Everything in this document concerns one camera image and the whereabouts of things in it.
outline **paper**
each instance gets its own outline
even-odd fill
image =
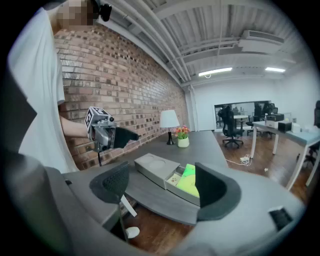
[[[196,188],[196,167],[194,165],[186,165],[182,177],[176,187],[191,195],[194,195],[197,198],[200,197]]]

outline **white desk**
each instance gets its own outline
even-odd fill
[[[242,121],[242,119],[245,119],[245,118],[248,118],[249,116],[248,115],[241,115],[241,114],[239,114],[239,115],[234,115],[233,116],[233,119],[234,119],[234,125],[235,125],[235,127],[237,127],[237,119],[240,119],[240,122]]]
[[[308,148],[311,145],[316,144],[317,142],[320,142],[320,130],[318,130],[317,132],[303,131],[303,132],[296,132],[296,133],[293,133],[291,131],[287,131],[284,133],[284,132],[281,132],[277,129],[270,128],[270,127],[266,126],[264,121],[253,122],[253,140],[252,140],[252,148],[251,148],[251,154],[250,154],[251,158],[254,158],[254,154],[255,154],[256,139],[257,139],[257,127],[261,128],[265,131],[271,132],[273,134],[276,134],[275,140],[274,140],[273,152],[272,152],[274,155],[276,154],[276,151],[277,151],[279,136],[285,137],[286,139],[291,140],[291,141],[293,141],[303,147],[303,150],[300,152],[299,159],[298,159],[296,166],[294,168],[294,172],[293,172],[288,184],[286,185],[286,188],[288,190],[290,190],[292,188],[293,184],[295,183],[299,173],[300,173],[300,170],[301,170],[301,167],[304,163]],[[319,161],[320,161],[320,153],[318,153],[318,155],[316,157],[312,172],[306,182],[307,186],[310,184],[310,182],[311,182],[311,180],[317,170]]]
[[[248,115],[234,115],[233,118],[234,119],[244,119],[244,118],[248,118]]]

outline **potted plant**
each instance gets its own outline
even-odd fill
[[[188,132],[190,132],[190,130],[185,125],[182,128],[179,127],[175,129],[175,136],[178,137],[179,148],[186,148],[189,146]]]

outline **glass partition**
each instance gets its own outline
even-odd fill
[[[246,122],[249,121],[249,117],[250,117],[250,120],[252,121],[252,117],[255,115],[256,104],[259,104],[259,106],[263,110],[264,105],[269,102],[270,102],[269,100],[265,100],[265,101],[235,102],[235,103],[225,103],[225,104],[214,105],[216,129],[222,129],[224,127],[224,122],[222,121],[221,117],[218,116],[219,110],[224,105],[231,106],[231,109],[235,117],[234,121],[236,123],[236,127],[240,128],[241,123],[243,127],[247,126]]]

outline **brick wall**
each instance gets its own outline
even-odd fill
[[[137,149],[167,129],[159,127],[162,110],[174,109],[187,124],[185,93],[141,48],[102,25],[90,31],[61,30],[55,45],[62,62],[65,103],[60,114],[84,123],[89,106],[104,108],[121,127],[140,135],[124,149],[101,153],[102,164]],[[80,170],[98,165],[88,139],[66,138]]]

